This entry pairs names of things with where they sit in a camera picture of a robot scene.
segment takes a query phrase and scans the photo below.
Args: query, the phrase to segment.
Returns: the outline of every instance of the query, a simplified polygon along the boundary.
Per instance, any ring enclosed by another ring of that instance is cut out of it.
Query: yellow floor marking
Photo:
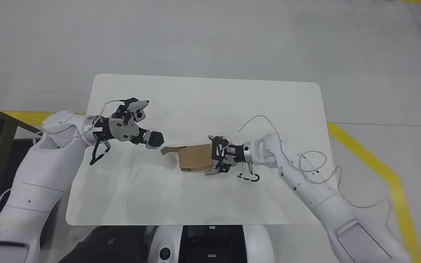
[[[398,2],[421,4],[421,0],[397,0]]]
[[[329,134],[342,143],[349,151],[375,171],[389,186],[391,201],[395,211],[397,225],[402,234],[405,248],[412,257],[412,262],[421,262],[421,250],[416,238],[415,227],[399,176],[382,161],[355,141],[343,129],[334,123],[328,123]]]
[[[29,112],[29,111],[3,111],[5,114],[12,116],[32,126],[41,126],[41,123],[54,112]]]

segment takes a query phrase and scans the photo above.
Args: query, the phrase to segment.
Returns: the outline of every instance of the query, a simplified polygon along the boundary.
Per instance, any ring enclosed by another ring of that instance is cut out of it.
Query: white cable
[[[348,200],[347,199],[347,197],[345,197],[345,195],[343,195],[343,193],[341,192],[341,189],[340,189],[340,184],[341,184],[341,180],[342,180],[342,167],[341,166],[336,166],[335,167],[335,169],[332,171],[332,173],[330,174],[330,176],[328,177],[328,178],[326,178],[326,179],[324,179],[323,181],[312,181],[312,180],[310,180],[310,179],[308,179],[308,177],[305,175],[305,172],[317,172],[321,167],[323,167],[325,164],[326,164],[326,162],[327,162],[327,160],[328,160],[328,157],[323,153],[323,152],[321,152],[321,151],[314,151],[314,150],[311,150],[311,151],[306,151],[306,152],[304,152],[304,153],[302,153],[302,154],[300,154],[300,157],[299,157],[299,161],[298,161],[298,165],[299,165],[299,167],[295,167],[294,165],[293,165],[293,162],[292,161],[290,161],[289,159],[288,159],[288,157],[286,156],[286,154],[284,153],[284,150],[282,149],[282,140],[281,140],[281,137],[280,137],[280,135],[279,135],[279,133],[278,133],[278,131],[276,130],[276,128],[275,128],[275,126],[273,125],[273,123],[269,120],[269,118],[268,117],[266,117],[265,115],[256,115],[256,116],[254,116],[254,117],[252,117],[250,120],[248,120],[246,123],[244,123],[244,125],[238,130],[238,132],[237,133],[240,133],[242,130],[243,130],[243,128],[248,124],[248,123],[250,123],[252,120],[254,120],[254,119],[256,119],[256,118],[259,118],[259,117],[261,117],[261,118],[264,118],[265,120],[267,120],[268,122],[269,122],[269,124],[272,126],[272,128],[274,129],[274,131],[275,131],[275,133],[276,133],[276,136],[278,137],[278,140],[279,140],[279,143],[280,143],[280,148],[281,148],[281,152],[282,152],[282,155],[285,157],[285,159],[287,160],[287,163],[292,167],[292,168],[294,168],[294,169],[296,169],[296,170],[298,170],[298,171],[300,171],[301,173],[302,173],[302,175],[304,176],[304,179],[306,180],[306,181],[308,181],[308,182],[310,182],[310,183],[315,183],[315,184],[321,184],[321,183],[326,183],[329,179],[331,179],[334,175],[335,175],[335,173],[336,173],[336,171],[339,171],[339,177],[338,177],[338,181],[337,181],[337,191],[338,191],[338,193],[342,196],[342,198],[344,198],[351,206],[353,206],[353,207],[355,207],[355,208],[359,208],[359,209],[366,209],[366,208],[372,208],[372,207],[374,207],[374,206],[376,206],[376,205],[378,205],[378,204],[381,204],[381,203],[383,203],[383,202],[388,202],[389,203],[389,208],[388,208],[388,210],[387,210],[387,216],[386,216],[386,221],[385,221],[385,226],[386,226],[386,229],[388,230],[388,232],[394,237],[394,238],[396,238],[396,240],[399,240],[400,242],[402,242],[401,240],[400,240],[400,238],[398,238],[391,230],[390,230],[390,228],[389,228],[389,217],[390,217],[390,214],[391,214],[391,201],[390,201],[390,198],[389,197],[387,197],[387,198],[384,198],[384,199],[381,199],[381,200],[379,200],[379,201],[377,201],[377,202],[375,202],[375,203],[373,203],[373,204],[370,204],[370,205],[367,205],[367,206],[359,206],[359,205],[356,205],[356,204],[353,204],[350,200]],[[322,165],[320,165],[319,167],[317,167],[317,168],[315,168],[315,169],[312,169],[312,170],[304,170],[303,168],[302,168],[302,166],[301,166],[301,161],[302,161],[302,159],[303,158],[306,158],[305,157],[305,154],[307,154],[307,153],[318,153],[318,154],[320,154],[320,155],[322,155],[323,157],[324,157],[324,162],[322,163]]]
[[[83,136],[83,135],[87,134],[88,132],[90,132],[90,131],[91,131],[91,130],[95,127],[96,123],[97,123],[97,122],[99,121],[99,119],[102,117],[103,112],[104,112],[105,108],[107,107],[107,105],[108,105],[109,103],[113,103],[113,102],[117,102],[117,101],[120,101],[120,102],[121,102],[121,100],[119,100],[119,99],[116,99],[116,100],[113,100],[113,101],[108,101],[108,102],[106,102],[106,103],[104,104],[103,109],[102,109],[102,110],[101,110],[101,112],[99,113],[99,115],[97,115],[97,116],[96,116],[96,120],[92,123],[92,126],[91,126],[89,129],[87,129],[84,133],[81,133],[80,135],[77,135],[77,136],[74,136],[74,137],[64,137],[64,136],[59,136],[59,135],[56,135],[56,136],[57,136],[57,137],[60,137],[60,138],[64,138],[64,139],[74,139],[74,138],[79,138],[79,137],[81,137],[81,136]],[[46,134],[58,134],[58,133],[63,132],[63,131],[51,132],[51,131],[48,131],[48,130],[44,130],[44,131],[41,131],[41,132],[45,132]]]
[[[4,192],[0,195],[0,202],[1,202],[1,200],[3,200],[3,197],[5,196],[5,194],[6,194],[7,192],[10,192],[10,191],[11,191],[11,188],[7,189],[6,191],[4,191]]]

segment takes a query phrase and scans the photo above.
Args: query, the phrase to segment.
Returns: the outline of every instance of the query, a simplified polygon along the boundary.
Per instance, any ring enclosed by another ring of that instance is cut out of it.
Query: box
[[[178,162],[181,171],[198,172],[213,168],[212,147],[210,144],[164,147],[161,149],[161,153],[162,155],[166,153],[178,153]]]

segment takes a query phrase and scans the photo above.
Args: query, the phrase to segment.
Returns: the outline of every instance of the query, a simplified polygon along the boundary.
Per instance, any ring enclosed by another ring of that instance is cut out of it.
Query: white table
[[[264,114],[298,151],[327,155],[324,175],[332,170],[316,84],[100,74],[87,113],[99,114],[105,102],[130,97],[151,101],[139,125],[162,132],[164,145],[209,143],[208,135],[234,139],[248,119]],[[117,106],[109,105],[104,116]],[[255,120],[234,143],[272,132],[264,120]],[[241,165],[228,174],[205,177],[181,172],[174,155],[161,156],[158,150],[130,142],[111,145],[94,166],[88,164],[93,147],[86,150],[70,193],[70,225],[317,224],[275,169],[255,166],[258,183],[236,177]]]

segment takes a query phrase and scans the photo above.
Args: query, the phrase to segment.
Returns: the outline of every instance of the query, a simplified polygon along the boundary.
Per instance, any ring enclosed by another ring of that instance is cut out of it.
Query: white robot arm
[[[58,112],[41,125],[44,134],[19,166],[9,199],[0,212],[0,258],[2,262],[35,263],[39,258],[39,238],[50,211],[72,185],[84,158],[86,147],[95,146],[91,164],[100,143],[108,140],[142,143],[157,148],[164,143],[161,133],[140,128],[143,109],[149,101],[122,100],[109,118],[78,116]]]
[[[292,167],[291,163],[299,163],[301,154],[280,145],[276,134],[243,145],[232,145],[224,137],[209,138],[216,167],[207,175],[227,172],[237,162],[278,169],[288,187],[324,226],[340,262],[410,262],[398,241],[363,218],[318,171],[306,179],[300,170]]]

